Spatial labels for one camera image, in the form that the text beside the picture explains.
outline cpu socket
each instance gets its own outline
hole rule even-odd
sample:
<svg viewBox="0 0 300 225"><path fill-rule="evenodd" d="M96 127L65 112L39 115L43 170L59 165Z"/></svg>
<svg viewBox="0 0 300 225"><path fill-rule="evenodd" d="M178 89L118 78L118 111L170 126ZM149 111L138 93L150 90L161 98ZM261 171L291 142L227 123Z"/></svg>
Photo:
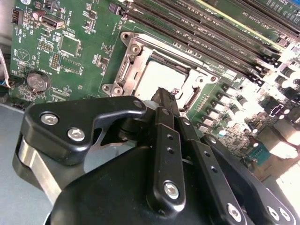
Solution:
<svg viewBox="0 0 300 225"><path fill-rule="evenodd" d="M151 100L157 89L165 88L175 95L182 114L194 105L206 84L218 82L209 66L175 46L146 34L123 32L127 46L113 84L102 90L111 97L132 95Z"/></svg>

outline cable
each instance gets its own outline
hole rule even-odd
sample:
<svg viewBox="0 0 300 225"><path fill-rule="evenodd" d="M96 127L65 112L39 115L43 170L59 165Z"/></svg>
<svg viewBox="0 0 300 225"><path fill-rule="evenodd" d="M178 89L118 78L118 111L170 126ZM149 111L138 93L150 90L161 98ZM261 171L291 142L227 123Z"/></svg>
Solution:
<svg viewBox="0 0 300 225"><path fill-rule="evenodd" d="M3 55L3 52L2 52L2 50L1 50L1 48L0 48L0 62L1 62L1 64L2 64L2 66L3 66L4 77L5 77L5 83L6 83L6 85L7 85L9 88L11 88L10 85L9 85L8 68L7 68L7 66L6 66L5 58L4 58L4 55Z"/></svg>

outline screw hole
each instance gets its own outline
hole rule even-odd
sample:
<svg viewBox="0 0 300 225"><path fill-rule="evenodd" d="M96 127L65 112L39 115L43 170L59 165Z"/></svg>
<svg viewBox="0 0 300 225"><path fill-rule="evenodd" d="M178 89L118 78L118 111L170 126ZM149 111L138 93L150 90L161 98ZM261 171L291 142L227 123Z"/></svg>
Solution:
<svg viewBox="0 0 300 225"><path fill-rule="evenodd" d="M208 152L204 152L204 154L207 156L207 157L210 157L210 154Z"/></svg>
<svg viewBox="0 0 300 225"><path fill-rule="evenodd" d="M167 150L168 150L168 152L169 152L170 154L174 154L174 153L175 153L175 151L174 151L172 148L167 148Z"/></svg>
<svg viewBox="0 0 300 225"><path fill-rule="evenodd" d="M133 101L133 103L134 103L137 107L139 107L139 108L142 108L142 107L143 107L143 105L141 104L141 102L138 101L138 100Z"/></svg>
<svg viewBox="0 0 300 225"><path fill-rule="evenodd" d="M164 114L170 115L169 111L167 109L163 109Z"/></svg>
<svg viewBox="0 0 300 225"><path fill-rule="evenodd" d="M167 137L172 141L174 140L173 136L172 135L167 135Z"/></svg>
<svg viewBox="0 0 300 225"><path fill-rule="evenodd" d="M215 168L215 167L211 167L211 170L214 172L214 173L217 173L218 172L218 170Z"/></svg>

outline gray surface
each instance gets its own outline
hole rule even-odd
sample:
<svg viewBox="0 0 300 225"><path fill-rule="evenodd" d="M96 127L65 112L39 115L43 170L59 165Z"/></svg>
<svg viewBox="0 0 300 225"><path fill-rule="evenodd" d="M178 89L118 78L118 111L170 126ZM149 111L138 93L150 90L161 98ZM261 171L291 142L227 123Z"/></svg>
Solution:
<svg viewBox="0 0 300 225"><path fill-rule="evenodd" d="M0 106L0 118L0 225L42 225L50 202L12 167L23 115Z"/></svg>

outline silver screw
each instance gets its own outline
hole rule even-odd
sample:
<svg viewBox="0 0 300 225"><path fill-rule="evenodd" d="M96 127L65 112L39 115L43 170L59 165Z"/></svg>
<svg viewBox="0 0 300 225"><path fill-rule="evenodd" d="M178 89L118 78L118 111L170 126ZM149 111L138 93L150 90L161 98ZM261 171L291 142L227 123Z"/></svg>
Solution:
<svg viewBox="0 0 300 225"><path fill-rule="evenodd" d="M31 0L21 0L21 3L27 6L31 3Z"/></svg>
<svg viewBox="0 0 300 225"><path fill-rule="evenodd" d="M133 44L130 49L133 54L138 54L141 51L141 48L137 44Z"/></svg>
<svg viewBox="0 0 300 225"><path fill-rule="evenodd" d="M48 113L41 116L41 121L47 125L55 125L58 123L58 118L57 116Z"/></svg>
<svg viewBox="0 0 300 225"><path fill-rule="evenodd" d="M209 136L208 139L209 139L213 144L216 144L216 143L217 143L216 139L213 138L213 137L211 137L211 136Z"/></svg>
<svg viewBox="0 0 300 225"><path fill-rule="evenodd" d="M167 182L164 185L165 193L172 199L178 199L179 191L175 184Z"/></svg>
<svg viewBox="0 0 300 225"><path fill-rule="evenodd" d="M137 107L139 107L139 108L142 108L142 107L143 107L142 103L141 103L140 101L138 101L138 100L133 101L133 103L134 103Z"/></svg>
<svg viewBox="0 0 300 225"><path fill-rule="evenodd" d="M117 95L121 95L123 92L123 89L120 87L116 87L116 88L114 88L113 92Z"/></svg>
<svg viewBox="0 0 300 225"><path fill-rule="evenodd" d="M187 120L187 119L183 119L183 122L185 123L185 124L187 124L187 125L190 125L191 123Z"/></svg>
<svg viewBox="0 0 300 225"><path fill-rule="evenodd" d="M282 208L279 208L279 211L280 211L280 213L281 213L281 215L287 220L287 221L291 221L291 217L289 216L289 214L287 214L287 212L284 210L284 209L282 209Z"/></svg>
<svg viewBox="0 0 300 225"><path fill-rule="evenodd" d="M271 208L270 206L268 206L267 209L268 209L269 213L271 214L271 216L272 216L276 221L279 221L279 220L280 220L278 213L277 213L273 208Z"/></svg>
<svg viewBox="0 0 300 225"><path fill-rule="evenodd" d="M81 129L78 128L71 128L67 132L67 136L76 142L81 142L84 140L85 135L84 132Z"/></svg>
<svg viewBox="0 0 300 225"><path fill-rule="evenodd" d="M230 216L232 216L235 221L237 221L237 222L242 221L242 215L240 214L239 210L234 205L228 203L227 210L228 210Z"/></svg>
<svg viewBox="0 0 300 225"><path fill-rule="evenodd" d="M166 115L170 115L170 113L167 109L163 109L163 113L166 114Z"/></svg>

